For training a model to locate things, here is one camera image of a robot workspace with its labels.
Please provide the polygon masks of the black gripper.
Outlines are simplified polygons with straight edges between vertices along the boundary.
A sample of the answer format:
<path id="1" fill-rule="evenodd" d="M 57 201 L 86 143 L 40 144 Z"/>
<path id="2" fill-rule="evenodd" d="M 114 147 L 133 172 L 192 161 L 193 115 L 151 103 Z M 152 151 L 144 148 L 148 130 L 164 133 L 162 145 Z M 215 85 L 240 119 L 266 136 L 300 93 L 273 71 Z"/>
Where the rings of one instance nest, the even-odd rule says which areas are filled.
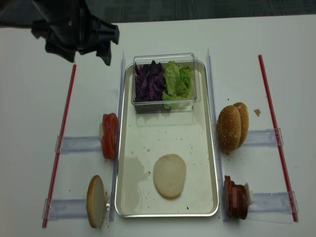
<path id="1" fill-rule="evenodd" d="M 43 20 L 34 21 L 31 32 L 45 39 L 45 50 L 73 63 L 75 54 L 96 52 L 111 65 L 111 42 L 119 43 L 119 28 L 90 13 L 84 0 L 35 0 Z"/>

